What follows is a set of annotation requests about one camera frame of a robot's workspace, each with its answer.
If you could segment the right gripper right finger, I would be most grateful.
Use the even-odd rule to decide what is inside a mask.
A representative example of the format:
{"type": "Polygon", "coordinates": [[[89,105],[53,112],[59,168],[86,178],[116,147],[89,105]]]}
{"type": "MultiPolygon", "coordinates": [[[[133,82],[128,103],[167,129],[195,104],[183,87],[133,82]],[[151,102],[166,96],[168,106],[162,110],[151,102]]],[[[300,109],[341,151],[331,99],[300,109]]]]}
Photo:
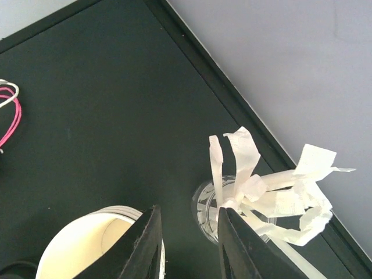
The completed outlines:
{"type": "Polygon", "coordinates": [[[232,208],[219,209],[217,226],[222,278],[306,278],[278,256],[232,208]]]}

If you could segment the stack of paper cups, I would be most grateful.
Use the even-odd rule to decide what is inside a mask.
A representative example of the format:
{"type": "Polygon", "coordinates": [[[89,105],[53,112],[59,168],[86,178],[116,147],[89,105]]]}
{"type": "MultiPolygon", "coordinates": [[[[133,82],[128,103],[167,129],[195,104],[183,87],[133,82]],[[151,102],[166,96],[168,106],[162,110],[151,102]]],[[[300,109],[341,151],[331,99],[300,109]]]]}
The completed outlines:
{"type": "MultiPolygon", "coordinates": [[[[36,278],[76,278],[102,257],[142,214],[128,206],[111,206],[72,221],[44,250],[36,278]]],[[[160,278],[165,277],[165,263],[162,239],[160,278]]]]}

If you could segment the jar of straws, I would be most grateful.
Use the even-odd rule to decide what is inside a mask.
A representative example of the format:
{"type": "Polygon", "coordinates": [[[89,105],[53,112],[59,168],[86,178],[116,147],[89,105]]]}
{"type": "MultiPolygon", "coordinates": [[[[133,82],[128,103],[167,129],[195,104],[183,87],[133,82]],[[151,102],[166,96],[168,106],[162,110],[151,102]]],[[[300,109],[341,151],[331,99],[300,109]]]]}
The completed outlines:
{"type": "Polygon", "coordinates": [[[209,137],[212,180],[202,184],[193,197],[192,209],[206,238],[218,242],[220,208],[233,209],[265,242],[273,243],[308,278],[323,275],[296,246],[305,246],[319,235],[332,218],[332,204],[318,182],[338,171],[336,153],[306,144],[296,168],[265,176],[253,171],[260,153],[244,127],[227,138],[235,156],[236,173],[222,174],[223,152],[216,135],[209,137]]]}

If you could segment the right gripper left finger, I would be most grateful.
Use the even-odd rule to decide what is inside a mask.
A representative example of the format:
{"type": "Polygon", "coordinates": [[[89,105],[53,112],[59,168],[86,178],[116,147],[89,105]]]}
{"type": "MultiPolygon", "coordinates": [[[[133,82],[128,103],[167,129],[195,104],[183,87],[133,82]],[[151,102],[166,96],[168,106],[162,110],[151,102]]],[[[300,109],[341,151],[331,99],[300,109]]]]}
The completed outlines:
{"type": "Polygon", "coordinates": [[[160,278],[162,219],[158,205],[141,217],[76,278],[160,278]]]}

